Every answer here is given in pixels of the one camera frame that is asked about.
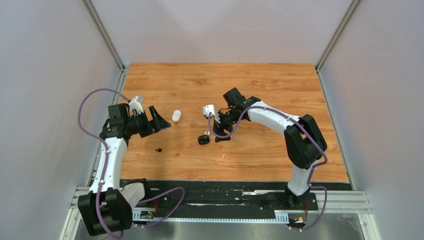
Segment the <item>black earbud charging case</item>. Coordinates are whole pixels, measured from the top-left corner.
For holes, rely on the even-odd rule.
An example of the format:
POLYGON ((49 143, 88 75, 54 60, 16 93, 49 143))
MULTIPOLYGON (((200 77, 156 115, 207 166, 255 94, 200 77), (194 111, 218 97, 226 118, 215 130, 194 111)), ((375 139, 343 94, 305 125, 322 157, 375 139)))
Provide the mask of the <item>black earbud charging case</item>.
POLYGON ((208 135, 206 135, 206 134, 200 135, 197 138, 197 141, 198 141, 198 144, 199 145, 206 145, 206 144, 208 144, 210 142, 210 137, 208 135))

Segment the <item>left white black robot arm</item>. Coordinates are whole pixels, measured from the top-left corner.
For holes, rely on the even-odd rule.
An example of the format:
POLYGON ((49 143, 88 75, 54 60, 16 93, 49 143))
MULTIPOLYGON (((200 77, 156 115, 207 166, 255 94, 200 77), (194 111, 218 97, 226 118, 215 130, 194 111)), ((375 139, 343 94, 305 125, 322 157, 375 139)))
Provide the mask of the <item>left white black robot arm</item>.
POLYGON ((122 164, 132 136, 144 138, 172 125, 152 105, 148 108, 151 119, 144 111, 130 115, 129 109, 127 103, 108 106, 108 119, 97 136, 101 142, 100 169, 88 193, 77 201, 85 227, 92 237, 130 229, 136 205, 146 207, 153 201, 153 193, 147 189, 144 178, 120 188, 122 164))

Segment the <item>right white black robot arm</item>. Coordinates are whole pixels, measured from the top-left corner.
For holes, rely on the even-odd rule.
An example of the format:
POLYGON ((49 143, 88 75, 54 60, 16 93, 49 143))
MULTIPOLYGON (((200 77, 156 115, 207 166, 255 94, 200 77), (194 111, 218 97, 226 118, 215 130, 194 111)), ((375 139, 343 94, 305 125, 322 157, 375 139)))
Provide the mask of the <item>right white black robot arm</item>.
POLYGON ((293 164, 285 201, 292 209, 301 207, 310 192, 312 174, 321 165, 319 160, 328 160, 325 154, 328 145, 316 120, 309 114, 297 116, 283 112, 255 96, 246 98, 236 87, 223 97, 227 103, 226 112, 216 109, 213 104, 202 108, 215 142, 229 141, 243 120, 283 135, 287 155, 293 164))

